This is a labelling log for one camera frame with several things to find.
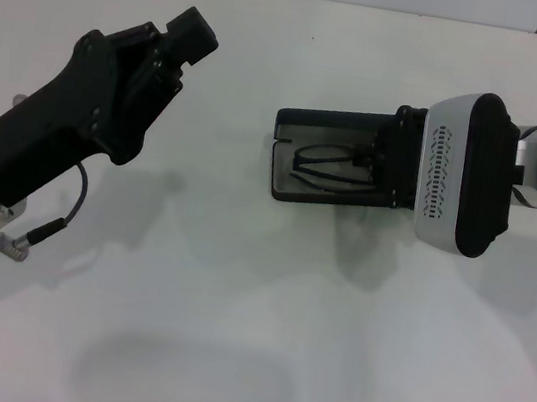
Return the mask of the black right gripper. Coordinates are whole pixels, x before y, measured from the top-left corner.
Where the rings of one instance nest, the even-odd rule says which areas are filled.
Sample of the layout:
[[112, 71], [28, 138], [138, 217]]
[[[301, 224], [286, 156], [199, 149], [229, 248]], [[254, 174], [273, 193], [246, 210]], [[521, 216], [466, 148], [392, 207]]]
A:
[[355, 146], [354, 155], [363, 158], [355, 157], [353, 165], [371, 175], [377, 206], [414, 208], [426, 116], [426, 108], [404, 105], [379, 130], [374, 145]]

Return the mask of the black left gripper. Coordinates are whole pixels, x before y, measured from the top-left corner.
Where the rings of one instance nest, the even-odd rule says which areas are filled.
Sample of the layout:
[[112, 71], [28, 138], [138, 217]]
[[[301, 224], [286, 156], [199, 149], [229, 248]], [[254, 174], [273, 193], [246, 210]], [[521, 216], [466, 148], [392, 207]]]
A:
[[90, 31], [52, 81], [0, 116], [0, 203], [12, 206], [76, 163], [136, 157], [145, 132], [181, 89], [181, 66], [219, 47], [196, 7], [159, 33], [147, 23]]

